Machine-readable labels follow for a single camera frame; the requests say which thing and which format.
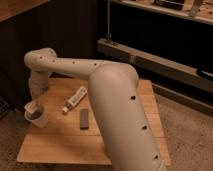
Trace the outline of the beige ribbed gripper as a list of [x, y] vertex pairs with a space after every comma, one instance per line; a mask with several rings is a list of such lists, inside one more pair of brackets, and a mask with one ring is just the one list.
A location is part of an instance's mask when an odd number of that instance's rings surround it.
[[47, 78], [29, 78], [29, 88], [32, 99], [37, 99], [43, 95], [49, 88], [49, 80]]

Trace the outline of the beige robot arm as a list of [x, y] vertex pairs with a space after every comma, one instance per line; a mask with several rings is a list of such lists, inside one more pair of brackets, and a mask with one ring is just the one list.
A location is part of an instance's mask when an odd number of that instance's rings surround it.
[[137, 71], [108, 60], [61, 58], [51, 48], [25, 54], [36, 98], [51, 72], [88, 82], [88, 95], [114, 171], [167, 171], [138, 95]]

